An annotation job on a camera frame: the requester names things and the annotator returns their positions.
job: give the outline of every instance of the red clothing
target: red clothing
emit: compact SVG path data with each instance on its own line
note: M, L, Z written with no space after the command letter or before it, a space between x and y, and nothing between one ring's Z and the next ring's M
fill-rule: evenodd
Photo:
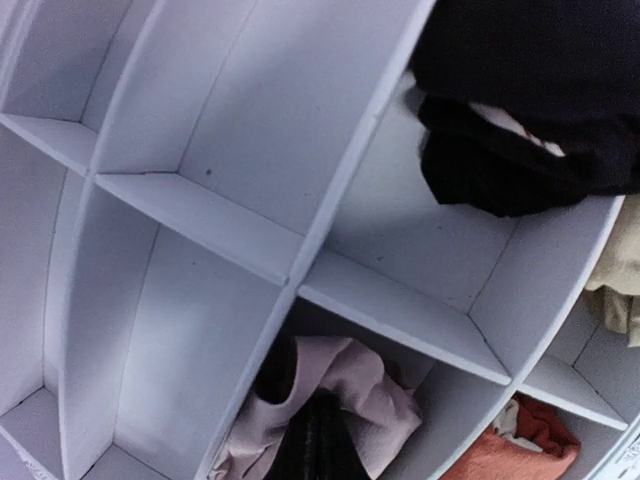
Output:
M553 407L516 395L520 404L517 437L545 453L520 447L497 436L489 426L441 480L557 480L580 452L580 442L566 429Z

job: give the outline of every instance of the shelf compartment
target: shelf compartment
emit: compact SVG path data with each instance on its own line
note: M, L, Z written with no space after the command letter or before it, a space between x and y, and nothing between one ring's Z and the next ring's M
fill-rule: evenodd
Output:
M322 252L300 295L435 359L502 385L511 383L468 316L345 257Z
M378 353L388 372L408 389L423 423L381 478L438 478L497 414L506 388L446 365L308 300L298 299L281 335L354 338Z
M281 289L97 186L82 215L60 390L67 478L115 443L192 480Z
M58 403L44 388L0 418L2 434L32 472L63 480Z
M560 329L620 199L589 198L521 219L439 205L420 169L428 132L416 116L423 95L414 83L410 74L398 83L325 249L468 316L516 378Z
M51 248L65 178L75 175L0 126L0 415L43 385Z
M36 0L15 38L2 111L98 131L153 0Z
M0 114L0 124L75 173L86 176L97 134L62 120Z
M520 391L617 430L629 426L574 368L551 355L542 357Z
M168 480L115 445L109 447L82 480Z
M284 285L302 237L177 174L98 175L97 184L211 252Z

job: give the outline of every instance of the closet organizer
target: closet organizer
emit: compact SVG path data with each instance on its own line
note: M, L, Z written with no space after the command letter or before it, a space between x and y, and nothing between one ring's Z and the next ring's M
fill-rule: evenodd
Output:
M205 479L294 304L424 379L385 480L516 391L582 441L567 479L628 440L640 353L565 322L620 200L437 205L403 76L433 3L0 2L0 434L37 478Z

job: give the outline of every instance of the white shelf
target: white shelf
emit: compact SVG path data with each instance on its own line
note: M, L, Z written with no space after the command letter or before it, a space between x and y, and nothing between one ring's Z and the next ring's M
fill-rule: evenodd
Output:
M629 426L578 372L551 355L540 359L520 391L617 430Z
M0 478L33 480L33 475L18 456L16 449L2 436L0 436L0 466L2 466Z
M321 253L300 295L432 358L511 383L469 317L345 257Z
M120 200L208 250L284 285L302 237L177 174L98 175Z
M46 475L44 478L63 480L58 404L49 391L38 390L0 418L0 434L30 469Z
M167 477L112 445L83 480L167 480Z
M98 135L79 123L0 114L0 123L41 152L83 177Z

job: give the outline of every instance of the pink fabric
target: pink fabric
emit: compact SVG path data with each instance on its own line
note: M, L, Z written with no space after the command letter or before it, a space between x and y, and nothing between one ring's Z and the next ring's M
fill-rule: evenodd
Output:
M273 463L286 425L318 388L338 395L347 426L372 479L380 476L421 423L411 397L385 373L378 354L337 337L297 337L297 366L289 397L270 404L250 393L209 478L261 480Z

